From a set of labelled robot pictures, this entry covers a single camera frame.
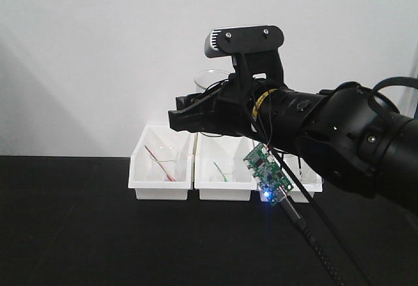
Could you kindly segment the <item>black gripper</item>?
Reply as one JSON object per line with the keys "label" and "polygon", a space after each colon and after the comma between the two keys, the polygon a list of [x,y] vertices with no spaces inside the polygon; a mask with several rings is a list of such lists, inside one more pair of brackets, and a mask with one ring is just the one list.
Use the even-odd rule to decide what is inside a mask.
{"label": "black gripper", "polygon": [[192,93],[176,98],[169,110],[169,127],[190,133],[220,133],[249,138],[273,135],[274,98],[278,83],[269,78],[251,78],[241,87],[241,76],[230,74],[213,93]]}

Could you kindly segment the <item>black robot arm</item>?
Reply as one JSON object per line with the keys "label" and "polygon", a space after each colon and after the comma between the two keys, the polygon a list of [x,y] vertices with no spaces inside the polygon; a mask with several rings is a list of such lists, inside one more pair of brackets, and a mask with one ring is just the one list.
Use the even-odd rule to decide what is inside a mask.
{"label": "black robot arm", "polygon": [[301,157],[334,186],[366,198],[381,196],[417,211],[417,120],[382,94],[417,87],[391,77],[373,88],[346,82],[303,93],[267,78],[241,89],[237,78],[178,97],[169,112],[175,131],[245,136]]}

